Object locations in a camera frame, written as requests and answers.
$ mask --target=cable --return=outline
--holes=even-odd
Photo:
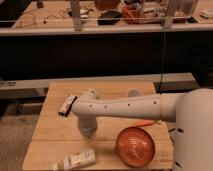
[[[49,18],[55,18],[56,20],[60,20],[60,18],[57,17],[57,16],[55,16],[55,15],[48,15],[47,17],[44,17],[43,23],[46,24],[46,23],[47,23],[47,20],[48,20]]]
[[[24,18],[25,15],[31,15],[32,19],[26,20],[26,19],[21,19]],[[36,27],[36,15],[33,14],[32,12],[25,12],[23,13],[23,15],[18,19],[18,21],[20,22],[19,26],[16,26],[16,28],[25,28],[25,27],[29,27],[29,26],[34,26]],[[30,24],[27,25],[23,25],[24,22],[32,22]]]
[[[161,93],[161,88],[162,88],[162,82],[163,82],[163,75],[164,75],[164,65],[165,65],[165,58],[166,58],[166,32],[165,29],[163,28],[163,51],[162,51],[162,60],[161,60],[161,76],[160,76],[160,83],[158,86],[158,92]]]

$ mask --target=small object in gripper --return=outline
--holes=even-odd
[[[74,101],[77,99],[76,96],[70,94],[64,101],[64,103],[62,104],[61,108],[59,109],[59,115],[62,115],[62,116],[68,116],[70,110],[71,110],[71,107],[72,107],[72,104],[74,103]]]

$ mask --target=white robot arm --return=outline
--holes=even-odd
[[[213,170],[213,90],[98,100],[97,92],[88,89],[73,103],[72,111],[86,138],[96,131],[98,116],[176,122],[174,171]]]

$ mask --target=wooden tabletop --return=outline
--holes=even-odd
[[[83,26],[98,26],[97,18],[105,11],[99,11],[94,1],[81,1],[81,8],[92,9],[88,20]],[[30,3],[13,28],[47,28],[47,27],[73,27],[72,17],[65,14],[70,8],[70,1],[44,1],[44,8],[37,8],[36,1]],[[116,25],[126,25],[120,20]]]
[[[200,12],[205,9],[213,9],[212,0],[199,0],[197,7],[194,11],[193,18],[200,24],[213,24],[213,19],[206,19],[200,16]]]
[[[115,152],[115,140],[121,130],[129,127],[136,119],[98,118],[98,130],[94,141],[85,142],[77,128],[77,118],[58,115],[59,107],[68,94],[79,96],[86,88],[96,89],[101,99],[125,97],[131,88],[140,89],[143,94],[153,94],[150,82],[72,82],[50,85],[32,142],[23,163],[24,170],[52,170],[67,155],[94,148],[97,163],[86,170],[130,169]],[[143,169],[171,169],[173,147],[164,122],[144,127],[152,136],[156,153],[153,161]]]

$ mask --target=black object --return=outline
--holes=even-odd
[[[201,86],[213,86],[213,54],[192,59],[192,73]]]
[[[98,25],[113,25],[121,18],[121,13],[115,10],[109,10],[98,17]]]
[[[37,1],[37,7],[38,8],[44,8],[44,2],[43,2],[43,0],[38,0]]]
[[[140,0],[124,0],[125,4],[130,5],[133,3],[139,3],[140,4]]]

